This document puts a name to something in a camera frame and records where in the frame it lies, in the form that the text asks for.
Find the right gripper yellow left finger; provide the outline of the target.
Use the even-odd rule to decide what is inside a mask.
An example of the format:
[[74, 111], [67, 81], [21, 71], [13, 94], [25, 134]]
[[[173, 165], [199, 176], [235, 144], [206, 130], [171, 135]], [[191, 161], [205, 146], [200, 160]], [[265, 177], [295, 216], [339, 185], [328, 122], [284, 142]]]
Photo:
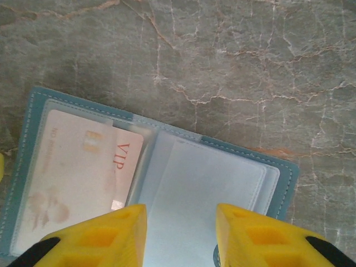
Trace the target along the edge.
[[143, 267], [147, 232], [144, 204], [55, 231], [8, 267]]

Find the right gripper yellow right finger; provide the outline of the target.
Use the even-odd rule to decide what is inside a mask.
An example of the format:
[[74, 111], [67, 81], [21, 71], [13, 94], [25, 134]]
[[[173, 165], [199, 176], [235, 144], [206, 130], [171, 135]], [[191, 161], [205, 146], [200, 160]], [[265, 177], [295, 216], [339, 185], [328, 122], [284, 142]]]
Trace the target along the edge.
[[231, 204], [216, 208], [219, 267], [356, 267], [312, 231]]

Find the white VIP card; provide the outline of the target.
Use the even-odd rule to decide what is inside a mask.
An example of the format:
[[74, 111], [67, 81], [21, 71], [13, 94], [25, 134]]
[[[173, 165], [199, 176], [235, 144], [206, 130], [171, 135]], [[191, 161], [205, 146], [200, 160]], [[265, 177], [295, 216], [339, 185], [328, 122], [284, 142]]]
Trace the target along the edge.
[[103, 122], [51, 110], [17, 220], [11, 253], [45, 235], [121, 209], [144, 138]]

